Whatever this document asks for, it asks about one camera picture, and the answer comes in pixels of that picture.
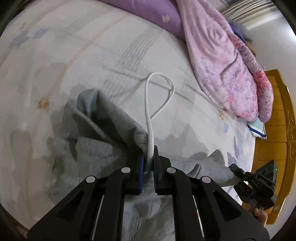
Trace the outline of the person's right hand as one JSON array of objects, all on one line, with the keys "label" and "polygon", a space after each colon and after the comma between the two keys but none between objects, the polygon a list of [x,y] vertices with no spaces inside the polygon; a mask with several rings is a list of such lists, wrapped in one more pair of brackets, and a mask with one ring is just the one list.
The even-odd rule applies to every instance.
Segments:
[{"label": "person's right hand", "polygon": [[242,207],[250,214],[253,218],[255,218],[263,227],[266,226],[268,214],[260,208],[256,207],[256,203],[244,203]]}]

